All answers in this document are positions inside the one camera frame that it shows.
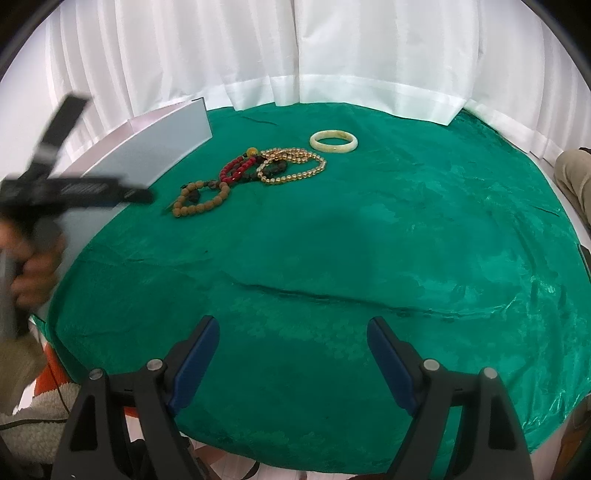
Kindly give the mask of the person's left hand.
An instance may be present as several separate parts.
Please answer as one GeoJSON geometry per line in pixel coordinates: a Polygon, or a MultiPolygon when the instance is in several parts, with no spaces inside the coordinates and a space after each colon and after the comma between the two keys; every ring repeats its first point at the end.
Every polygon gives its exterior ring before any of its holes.
{"type": "Polygon", "coordinates": [[[18,307],[32,312],[50,299],[58,283],[57,269],[65,246],[65,237],[60,235],[47,250],[37,251],[16,224],[1,220],[1,251],[23,264],[22,273],[15,276],[10,287],[18,307]]]}

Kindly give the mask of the cream knit sleeve forearm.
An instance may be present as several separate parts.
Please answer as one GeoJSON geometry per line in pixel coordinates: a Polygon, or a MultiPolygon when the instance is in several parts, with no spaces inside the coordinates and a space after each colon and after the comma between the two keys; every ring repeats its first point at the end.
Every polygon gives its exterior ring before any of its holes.
{"type": "Polygon", "coordinates": [[[23,466],[51,465],[80,386],[31,334],[1,344],[1,440],[23,466]]]}

